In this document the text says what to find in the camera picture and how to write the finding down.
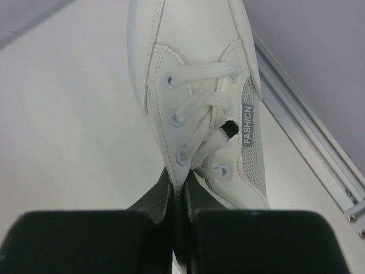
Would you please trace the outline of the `white sneaker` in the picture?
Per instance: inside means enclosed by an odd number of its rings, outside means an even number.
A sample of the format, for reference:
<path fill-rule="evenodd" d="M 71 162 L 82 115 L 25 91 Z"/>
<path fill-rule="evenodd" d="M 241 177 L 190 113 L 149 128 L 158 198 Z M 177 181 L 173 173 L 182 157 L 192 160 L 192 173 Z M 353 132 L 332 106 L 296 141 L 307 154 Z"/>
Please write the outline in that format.
<path fill-rule="evenodd" d="M 268 209 L 253 34 L 242 1 L 130 1 L 132 88 L 175 197 L 190 172 L 230 208 Z"/>

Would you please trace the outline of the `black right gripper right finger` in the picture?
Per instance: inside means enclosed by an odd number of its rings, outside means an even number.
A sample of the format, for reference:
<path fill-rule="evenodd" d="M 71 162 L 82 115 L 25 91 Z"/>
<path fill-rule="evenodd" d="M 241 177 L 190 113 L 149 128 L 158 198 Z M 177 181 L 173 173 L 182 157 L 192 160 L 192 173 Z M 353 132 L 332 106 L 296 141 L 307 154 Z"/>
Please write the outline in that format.
<path fill-rule="evenodd" d="M 349 273 L 329 223 L 308 211 L 227 209 L 190 172 L 184 184 L 188 273 Z"/>

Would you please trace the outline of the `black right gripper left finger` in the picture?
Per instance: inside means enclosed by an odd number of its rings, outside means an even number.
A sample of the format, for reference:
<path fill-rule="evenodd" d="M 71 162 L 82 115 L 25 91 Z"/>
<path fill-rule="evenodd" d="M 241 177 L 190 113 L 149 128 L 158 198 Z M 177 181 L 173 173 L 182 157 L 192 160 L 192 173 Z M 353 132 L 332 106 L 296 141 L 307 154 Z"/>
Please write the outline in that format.
<path fill-rule="evenodd" d="M 171 273 L 172 203 L 163 171 L 124 210 L 24 213 L 1 245 L 1 272 Z"/>

